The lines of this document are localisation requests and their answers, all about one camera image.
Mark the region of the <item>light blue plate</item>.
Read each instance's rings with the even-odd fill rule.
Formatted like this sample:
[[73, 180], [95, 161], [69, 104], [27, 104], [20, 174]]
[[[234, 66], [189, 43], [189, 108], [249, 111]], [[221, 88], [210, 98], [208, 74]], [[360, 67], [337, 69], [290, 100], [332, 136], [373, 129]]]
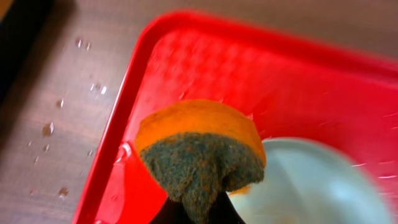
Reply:
[[297, 138], [262, 143], [264, 180], [229, 195], [246, 223], [395, 223], [377, 188], [337, 150]]

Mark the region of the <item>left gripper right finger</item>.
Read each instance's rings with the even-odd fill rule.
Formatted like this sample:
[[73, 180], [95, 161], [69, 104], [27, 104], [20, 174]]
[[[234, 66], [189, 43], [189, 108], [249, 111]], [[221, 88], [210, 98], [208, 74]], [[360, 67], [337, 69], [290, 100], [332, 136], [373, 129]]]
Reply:
[[245, 224], [226, 192], [219, 193], [212, 204], [208, 224]]

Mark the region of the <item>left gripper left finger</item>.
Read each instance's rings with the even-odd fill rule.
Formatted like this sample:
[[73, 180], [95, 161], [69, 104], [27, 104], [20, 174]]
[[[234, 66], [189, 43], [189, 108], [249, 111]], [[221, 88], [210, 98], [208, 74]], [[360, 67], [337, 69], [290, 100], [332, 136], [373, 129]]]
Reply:
[[180, 202], [167, 197], [163, 206], [149, 224], [190, 224], [190, 219]]

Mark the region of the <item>orange green sponge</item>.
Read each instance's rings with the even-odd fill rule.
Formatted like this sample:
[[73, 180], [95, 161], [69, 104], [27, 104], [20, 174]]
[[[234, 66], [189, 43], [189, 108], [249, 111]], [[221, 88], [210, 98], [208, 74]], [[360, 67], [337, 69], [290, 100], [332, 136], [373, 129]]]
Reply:
[[134, 145], [193, 223], [209, 223], [222, 193], [264, 179], [266, 154], [255, 124], [217, 101], [180, 101], [152, 113], [141, 121]]

